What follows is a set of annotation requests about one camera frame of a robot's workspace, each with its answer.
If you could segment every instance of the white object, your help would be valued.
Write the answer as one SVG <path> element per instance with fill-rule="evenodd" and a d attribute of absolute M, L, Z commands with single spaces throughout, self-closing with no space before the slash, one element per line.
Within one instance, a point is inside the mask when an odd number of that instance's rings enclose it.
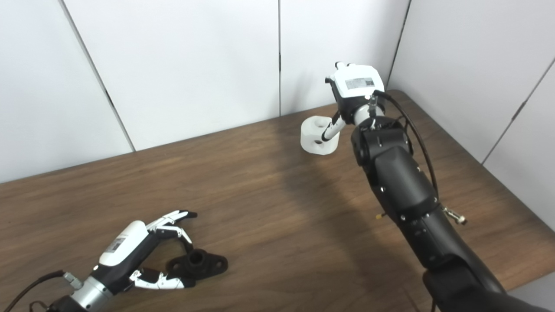
<path fill-rule="evenodd" d="M 378 71 L 368 65 L 338 66 L 337 71 L 330 76 L 330 79 L 335 81 L 342 98 L 367 97 L 370 99 L 369 96 L 374 90 L 385 90 Z"/>
<path fill-rule="evenodd" d="M 179 278 L 167 279 L 167 275 L 160 272 L 158 280 L 156 283 L 149 283 L 145 280 L 140 279 L 140 272 L 135 271 L 129 278 L 129 280 L 135 282 L 135 287 L 144 289 L 181 289 L 183 288 L 183 283 Z"/>
<path fill-rule="evenodd" d="M 555 51 L 554 1 L 412 1 L 388 89 L 482 162 Z"/>
<path fill-rule="evenodd" d="M 330 117 L 322 116 L 312 116 L 302 122 L 301 146 L 305 151 L 318 155 L 328 155 L 335 151 L 339 142 L 339 132 L 329 141 L 322 141 L 322 133 L 330 122 Z"/>
<path fill-rule="evenodd" d="M 372 64 L 387 82 L 408 3 L 281 0 L 281 114 L 334 103 L 323 81 L 337 61 Z"/>
<path fill-rule="evenodd" d="M 137 150 L 279 116 L 278 1 L 65 2 Z"/>
<path fill-rule="evenodd" d="M 107 266 L 120 264 L 147 237 L 147 227 L 142 221 L 131 222 L 100 256 L 99 263 Z"/>
<path fill-rule="evenodd" d="M 484 166 L 555 230 L 555 67 L 551 67 Z"/>
<path fill-rule="evenodd" d="M 131 152 L 58 1 L 0 1 L 0 183 Z"/>
<path fill-rule="evenodd" d="M 182 219 L 187 217 L 187 215 L 189 215 L 188 211 L 180 212 L 179 210 L 174 210 L 168 214 L 163 215 L 157 220 L 150 222 L 147 225 L 147 230 L 155 230 L 156 227 L 159 227 L 161 225 L 175 224 L 175 222 L 181 221 Z"/>

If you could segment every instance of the robotic arm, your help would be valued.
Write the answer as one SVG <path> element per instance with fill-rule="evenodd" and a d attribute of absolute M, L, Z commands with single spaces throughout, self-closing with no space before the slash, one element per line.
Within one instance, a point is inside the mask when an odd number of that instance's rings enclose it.
<path fill-rule="evenodd" d="M 446 216 L 457 224 L 466 223 L 466 219 L 440 202 L 433 171 L 430 183 L 412 157 L 412 144 L 400 118 L 384 116 L 383 102 L 389 100 L 400 109 L 427 155 L 410 118 L 384 92 L 378 72 L 371 66 L 340 62 L 336 68 L 325 82 L 331 85 L 339 109 L 331 120 L 319 116 L 305 120 L 301 145 L 309 153 L 329 154 L 337 147 L 339 131 L 346 124 L 355 125 L 351 143 L 357 164 L 363 168 L 384 215 L 399 227 L 427 269 L 423 281 L 434 303 L 443 312 L 545 311 L 506 295 L 454 230 Z M 329 123 L 323 132 L 310 124 L 324 122 Z"/>
<path fill-rule="evenodd" d="M 71 273 L 63 271 L 47 274 L 17 296 L 5 311 L 10 311 L 29 289 L 53 277 L 66 278 L 75 292 L 50 306 L 41 303 L 47 311 L 96 312 L 113 296 L 134 286 L 156 290 L 189 288 L 194 287 L 197 280 L 225 272 L 228 268 L 225 257 L 194 249 L 185 230 L 174 225 L 188 218 L 196 218 L 196 213 L 176 210 L 148 225 L 142 221 L 131 222 L 106 248 L 85 282 L 81 283 Z M 141 263 L 165 239 L 178 239 L 186 254 L 167 263 L 167 274 L 142 268 Z"/>

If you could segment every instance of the cable connector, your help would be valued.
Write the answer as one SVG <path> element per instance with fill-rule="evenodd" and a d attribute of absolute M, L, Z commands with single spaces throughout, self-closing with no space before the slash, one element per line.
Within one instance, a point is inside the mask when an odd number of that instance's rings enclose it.
<path fill-rule="evenodd" d="M 443 207 L 442 210 L 448 217 L 455 220 L 456 224 L 465 225 L 467 223 L 467 220 L 466 220 L 464 215 L 459 215 L 458 213 L 454 212 L 453 210 L 449 210 L 447 207 Z"/>
<path fill-rule="evenodd" d="M 70 272 L 66 272 L 64 273 L 64 278 L 66 281 L 68 281 L 68 283 L 75 289 L 75 290 L 79 290 L 83 287 L 83 282 L 81 280 L 79 280 L 78 278 L 76 278 L 73 274 L 71 274 Z"/>

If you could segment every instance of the label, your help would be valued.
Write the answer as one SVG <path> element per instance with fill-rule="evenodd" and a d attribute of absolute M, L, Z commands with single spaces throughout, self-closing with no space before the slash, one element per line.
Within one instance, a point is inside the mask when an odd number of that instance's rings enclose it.
<path fill-rule="evenodd" d="M 372 78 L 356 78 L 345 80 L 345 84 L 347 85 L 347 89 L 357 89 L 357 88 L 368 88 L 374 87 L 374 80 Z"/>
<path fill-rule="evenodd" d="M 124 240 L 125 240 L 125 237 L 118 237 L 114 239 L 114 241 L 110 244 L 110 246 L 106 248 L 105 253 L 115 253 L 115 251 L 118 250 L 118 248 L 122 245 Z"/>

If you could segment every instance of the wood grain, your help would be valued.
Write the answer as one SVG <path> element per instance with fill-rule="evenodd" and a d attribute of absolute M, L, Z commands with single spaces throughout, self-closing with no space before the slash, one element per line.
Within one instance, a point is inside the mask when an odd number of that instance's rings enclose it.
<path fill-rule="evenodd" d="M 409 98 L 393 96 L 427 143 L 442 201 L 470 220 L 458 232 L 502 284 L 554 271 L 555 234 Z M 228 272 L 187 290 L 133 289 L 105 311 L 414 311 L 411 301 L 429 309 L 417 259 L 390 220 L 375 219 L 382 210 L 352 155 L 352 128 L 332 155 L 300 147 L 301 122 L 335 109 L 0 184 L 0 306 L 47 272 L 86 277 L 132 220 L 189 209 L 199 217 L 180 225 L 196 247 L 225 255 Z M 163 243 L 145 266 L 163 269 L 181 252 Z M 14 311 L 70 291 L 48 281 Z"/>

